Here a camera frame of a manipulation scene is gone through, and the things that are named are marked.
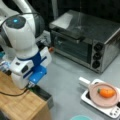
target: gray surface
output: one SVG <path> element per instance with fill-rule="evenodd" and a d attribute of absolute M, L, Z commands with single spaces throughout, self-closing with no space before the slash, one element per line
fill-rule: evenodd
<path fill-rule="evenodd" d="M 90 81 L 97 78 L 120 88 L 120 55 L 101 75 L 59 54 L 54 53 L 52 58 L 40 86 L 53 96 L 53 120 L 70 120 L 76 115 L 87 115 L 93 120 L 113 120 L 81 101 L 85 88 L 79 85 L 78 78 L 82 76 Z"/>

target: black wire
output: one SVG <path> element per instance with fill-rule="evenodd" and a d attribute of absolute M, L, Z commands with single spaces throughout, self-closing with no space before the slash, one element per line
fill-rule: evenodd
<path fill-rule="evenodd" d="M 19 14 L 16 14 L 16 15 L 10 16 L 10 17 L 8 17 L 7 19 L 5 19 L 5 20 L 3 21 L 3 23 L 0 25 L 0 29 L 2 28 L 3 24 L 4 24 L 9 18 L 13 18 L 13 17 L 15 17 L 15 16 L 19 16 L 19 15 L 27 15 L 27 14 L 41 15 L 40 13 L 36 12 L 36 13 L 19 13 Z"/>
<path fill-rule="evenodd" d="M 0 94 L 6 95 L 6 96 L 11 96 L 11 97 L 18 97 L 18 96 L 23 95 L 25 92 L 27 92 L 27 90 L 28 90 L 28 89 L 25 89 L 23 93 L 18 94 L 18 95 L 11 95 L 11 94 L 7 94 L 7 93 L 1 92 L 1 91 L 0 91 Z"/>

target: oven door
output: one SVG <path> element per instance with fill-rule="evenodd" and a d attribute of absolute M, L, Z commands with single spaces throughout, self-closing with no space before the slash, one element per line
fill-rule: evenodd
<path fill-rule="evenodd" d="M 86 67 L 91 67 L 92 44 L 84 41 L 75 42 L 62 36 L 55 36 L 53 42 L 56 52 Z"/>

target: table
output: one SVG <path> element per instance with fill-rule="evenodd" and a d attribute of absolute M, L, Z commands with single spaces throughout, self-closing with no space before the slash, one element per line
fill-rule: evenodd
<path fill-rule="evenodd" d="M 79 84 L 78 79 L 80 76 L 90 81 L 101 79 L 120 88 L 120 55 L 102 74 L 56 53 L 52 59 L 48 74 L 41 80 L 40 86 L 53 96 L 53 120 L 70 120 L 76 115 L 86 115 L 93 120 L 113 120 L 80 99 L 86 89 Z"/>
<path fill-rule="evenodd" d="M 10 76 L 0 72 L 0 91 L 8 94 L 20 94 Z M 0 94 L 0 110 L 10 120 L 51 120 L 47 103 L 31 91 L 19 97 Z"/>

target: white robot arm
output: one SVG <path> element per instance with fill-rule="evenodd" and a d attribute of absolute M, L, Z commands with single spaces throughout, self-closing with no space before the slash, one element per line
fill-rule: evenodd
<path fill-rule="evenodd" d="M 10 16 L 23 13 L 36 13 L 36 11 L 32 8 L 27 0 L 10 0 L 10 2 L 13 2 L 21 12 L 10 9 L 7 4 L 5 4 L 5 1 L 7 0 L 0 0 L 0 25 L 6 18 Z M 23 17 L 29 23 L 36 41 L 38 41 L 40 35 L 44 30 L 44 21 L 42 17 L 38 14 L 25 14 Z M 0 45 L 6 54 L 5 59 L 12 61 L 15 57 L 15 51 L 11 48 L 9 44 L 9 38 L 4 30 L 0 32 Z"/>
<path fill-rule="evenodd" d="M 47 73 L 46 66 L 42 66 L 41 63 L 46 59 L 50 59 L 50 63 L 51 56 L 45 54 L 41 56 L 34 33 L 24 17 L 10 17 L 3 24 L 2 30 L 5 31 L 9 44 L 16 51 L 16 58 L 10 66 L 13 82 L 20 89 L 28 83 L 30 85 L 37 84 Z"/>

